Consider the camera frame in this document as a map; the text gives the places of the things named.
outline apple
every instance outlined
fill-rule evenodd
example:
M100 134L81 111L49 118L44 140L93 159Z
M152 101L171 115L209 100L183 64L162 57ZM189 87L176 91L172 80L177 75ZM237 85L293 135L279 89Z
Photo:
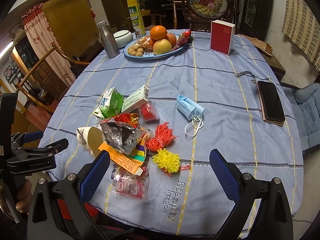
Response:
M168 53L171 50L172 50L172 45L166 39L162 39L162 40L156 41L155 44L153 45L153 52L156 55L161 55L161 54L164 54L164 53Z
M173 33L168 33L165 39L170 41L172 47L174 47L177 43L177 37Z

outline smartphone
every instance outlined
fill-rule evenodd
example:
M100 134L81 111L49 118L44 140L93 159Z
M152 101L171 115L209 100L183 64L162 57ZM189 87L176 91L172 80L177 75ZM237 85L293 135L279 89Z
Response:
M257 87L263 120L265 122L283 125L285 116L275 84L258 81Z

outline blue cushion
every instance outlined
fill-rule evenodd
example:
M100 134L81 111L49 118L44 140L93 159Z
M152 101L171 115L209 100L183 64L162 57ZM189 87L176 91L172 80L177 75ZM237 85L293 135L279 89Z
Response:
M302 150L320 143L320 84L300 90L284 88L297 122Z

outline yellow spray can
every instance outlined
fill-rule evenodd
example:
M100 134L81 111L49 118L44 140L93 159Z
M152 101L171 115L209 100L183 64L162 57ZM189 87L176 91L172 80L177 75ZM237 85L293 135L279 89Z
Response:
M139 0L127 0L127 3L136 37L139 38L145 36L146 31L144 29L143 19L140 12Z

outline black phone screen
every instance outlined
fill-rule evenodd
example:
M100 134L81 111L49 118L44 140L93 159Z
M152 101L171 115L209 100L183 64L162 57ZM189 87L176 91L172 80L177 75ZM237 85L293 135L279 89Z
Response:
M258 88L268 121L284 122L284 111L276 86L271 82L258 81Z

